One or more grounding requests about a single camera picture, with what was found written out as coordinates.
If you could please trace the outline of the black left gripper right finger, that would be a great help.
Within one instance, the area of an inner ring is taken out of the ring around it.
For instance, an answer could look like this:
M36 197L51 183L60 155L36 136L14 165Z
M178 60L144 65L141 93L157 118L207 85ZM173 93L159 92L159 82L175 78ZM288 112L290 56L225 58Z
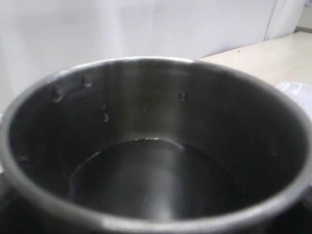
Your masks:
M312 189L282 218L281 234L312 234Z

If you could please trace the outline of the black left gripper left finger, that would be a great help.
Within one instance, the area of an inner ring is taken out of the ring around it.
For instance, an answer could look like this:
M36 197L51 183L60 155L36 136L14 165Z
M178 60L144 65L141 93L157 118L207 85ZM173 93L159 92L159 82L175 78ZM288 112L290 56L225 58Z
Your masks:
M0 233L28 234L32 231L32 212L9 185L4 173L0 174Z

